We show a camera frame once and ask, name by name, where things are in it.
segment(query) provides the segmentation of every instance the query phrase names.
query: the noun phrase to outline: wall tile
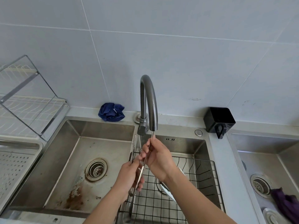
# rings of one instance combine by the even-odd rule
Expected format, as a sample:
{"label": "wall tile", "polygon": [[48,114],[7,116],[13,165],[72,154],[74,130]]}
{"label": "wall tile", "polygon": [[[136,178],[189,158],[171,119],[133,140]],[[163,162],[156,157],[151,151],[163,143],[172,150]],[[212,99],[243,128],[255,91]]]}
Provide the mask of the wall tile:
{"label": "wall tile", "polygon": [[294,16],[277,41],[299,44],[299,14]]}
{"label": "wall tile", "polygon": [[98,108],[109,101],[89,31],[0,25],[0,41],[1,64],[27,54],[72,106]]}
{"label": "wall tile", "polygon": [[229,103],[239,121],[299,125],[299,45],[274,44]]}
{"label": "wall tile", "polygon": [[0,23],[88,29],[81,0],[0,0]]}
{"label": "wall tile", "polygon": [[148,74],[161,114],[202,117],[226,106],[268,43],[92,31],[112,102],[140,110]]}
{"label": "wall tile", "polygon": [[83,0],[94,30],[274,41],[299,0]]}

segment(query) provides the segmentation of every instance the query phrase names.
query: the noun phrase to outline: metal tongs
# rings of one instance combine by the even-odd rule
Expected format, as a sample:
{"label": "metal tongs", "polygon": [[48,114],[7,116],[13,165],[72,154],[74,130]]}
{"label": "metal tongs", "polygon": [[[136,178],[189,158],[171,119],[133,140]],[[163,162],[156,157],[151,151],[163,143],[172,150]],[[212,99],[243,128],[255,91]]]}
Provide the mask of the metal tongs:
{"label": "metal tongs", "polygon": [[149,145],[149,152],[146,154],[146,156],[145,156],[145,158],[144,158],[144,161],[143,161],[143,164],[142,164],[141,169],[139,168],[139,169],[140,169],[140,175],[139,175],[139,177],[138,177],[137,184],[136,184],[135,188],[132,187],[132,188],[130,189],[130,191],[129,191],[129,196],[134,196],[134,195],[135,195],[135,191],[136,191],[137,188],[138,188],[138,185],[139,185],[139,183],[140,183],[140,180],[141,180],[141,177],[142,177],[142,173],[143,173],[145,164],[147,163],[148,157],[149,157],[149,155],[151,154],[152,149],[153,149],[153,148],[151,147],[151,143],[150,143],[150,145]]}

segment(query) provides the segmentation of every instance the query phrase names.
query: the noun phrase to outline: black container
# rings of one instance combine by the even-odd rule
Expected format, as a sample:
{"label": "black container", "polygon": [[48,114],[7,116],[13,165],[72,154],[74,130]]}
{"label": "black container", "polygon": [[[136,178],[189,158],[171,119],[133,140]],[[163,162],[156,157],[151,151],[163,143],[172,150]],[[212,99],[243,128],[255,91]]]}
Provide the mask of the black container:
{"label": "black container", "polygon": [[216,133],[219,139],[236,123],[230,110],[226,107],[209,107],[204,115],[207,132]]}

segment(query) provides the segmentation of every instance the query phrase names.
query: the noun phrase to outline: dish rack wire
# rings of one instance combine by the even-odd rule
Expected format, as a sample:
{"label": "dish rack wire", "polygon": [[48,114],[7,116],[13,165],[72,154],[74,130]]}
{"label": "dish rack wire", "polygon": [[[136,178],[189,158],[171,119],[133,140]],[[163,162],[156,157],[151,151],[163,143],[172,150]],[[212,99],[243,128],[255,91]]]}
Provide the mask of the dish rack wire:
{"label": "dish rack wire", "polygon": [[[225,212],[215,163],[210,160],[173,156],[174,162],[188,180],[209,200]],[[159,180],[146,166],[143,171],[144,184],[141,192],[128,197],[118,211],[119,223],[184,223],[185,215],[178,204],[159,186]]]}
{"label": "dish rack wire", "polygon": [[27,55],[0,67],[0,135],[47,141],[69,109]]}

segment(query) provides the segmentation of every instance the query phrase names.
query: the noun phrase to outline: gooseneck faucet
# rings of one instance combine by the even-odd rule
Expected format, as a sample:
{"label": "gooseneck faucet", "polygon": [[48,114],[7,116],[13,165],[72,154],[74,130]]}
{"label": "gooseneck faucet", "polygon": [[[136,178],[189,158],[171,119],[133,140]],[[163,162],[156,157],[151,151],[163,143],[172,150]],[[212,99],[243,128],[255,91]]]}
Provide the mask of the gooseneck faucet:
{"label": "gooseneck faucet", "polygon": [[[147,120],[147,107],[149,109],[149,120]],[[148,75],[143,75],[140,79],[140,104],[141,116],[139,118],[139,127],[137,134],[143,136],[148,129],[156,131],[158,129],[158,111],[155,90],[152,81]]]}

